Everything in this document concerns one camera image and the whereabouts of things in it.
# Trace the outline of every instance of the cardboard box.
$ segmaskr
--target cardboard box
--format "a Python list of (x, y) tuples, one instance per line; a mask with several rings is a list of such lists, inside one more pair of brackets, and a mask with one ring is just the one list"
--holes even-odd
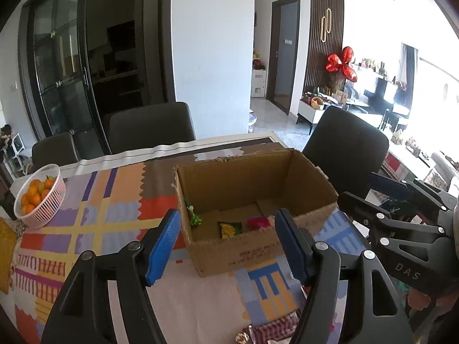
[[(282, 254), (274, 228), (249, 231), (248, 218), (286, 208), (315, 235), (337, 206), (338, 195), (328, 180), (294, 149), (178, 165), (175, 182), (185, 245), (201, 277)], [(203, 219), (198, 227), (190, 226), (185, 198)], [(219, 221), (241, 222), (243, 233), (221, 239)]]

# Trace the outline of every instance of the white plastic basket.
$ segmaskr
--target white plastic basket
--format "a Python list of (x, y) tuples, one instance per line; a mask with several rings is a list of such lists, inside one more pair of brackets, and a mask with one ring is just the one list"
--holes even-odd
[[(56, 177), (53, 187), (46, 198), (28, 215), (21, 216), (21, 198), (27, 192), (30, 183), (34, 179), (46, 180), (46, 176)], [(38, 229), (46, 225), (56, 214), (65, 197), (65, 184), (61, 175), (61, 170), (56, 164), (48, 164), (36, 171), (22, 185), (19, 194), (14, 201), (14, 214), (18, 219), (24, 221), (30, 228)]]

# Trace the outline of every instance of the red balloon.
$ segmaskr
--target red balloon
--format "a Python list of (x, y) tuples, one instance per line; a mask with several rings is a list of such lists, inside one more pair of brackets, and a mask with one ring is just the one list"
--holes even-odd
[(341, 68), (341, 66), (343, 65), (341, 63), (340, 57), (338, 57), (338, 55), (336, 55), (336, 54), (330, 54), (328, 56), (328, 58), (327, 58), (327, 61), (328, 61), (328, 64), (327, 64), (327, 66), (325, 66), (325, 69), (328, 72), (338, 71)]
[(357, 81), (357, 74), (352, 69), (352, 67), (349, 66), (348, 64), (343, 64), (343, 66), (341, 67), (341, 72), (343, 73), (344, 77), (348, 79), (349, 81), (352, 81), (352, 82)]
[(351, 47), (345, 47), (343, 49), (343, 63), (348, 64), (354, 56), (354, 50)]

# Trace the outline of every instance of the sliding door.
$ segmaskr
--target sliding door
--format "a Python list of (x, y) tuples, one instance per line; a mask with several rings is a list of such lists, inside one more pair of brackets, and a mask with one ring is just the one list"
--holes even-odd
[(88, 106), (81, 71), (79, 0), (37, 0), (29, 16), (29, 66), (44, 109), (46, 135), (73, 134), (81, 157), (103, 155)]
[(170, 0), (30, 0), (18, 49), (38, 140), (73, 135), (79, 154), (110, 154), (109, 119), (175, 101)]

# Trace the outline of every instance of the small plant figurine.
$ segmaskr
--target small plant figurine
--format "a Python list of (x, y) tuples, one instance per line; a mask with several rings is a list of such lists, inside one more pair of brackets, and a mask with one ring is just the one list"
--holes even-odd
[(196, 226), (201, 225), (203, 222), (203, 219), (201, 218), (201, 216), (195, 214), (194, 207), (190, 205), (190, 203), (188, 203), (188, 200), (186, 198), (185, 198), (185, 205), (188, 211), (188, 217), (190, 218), (191, 227), (196, 227)]

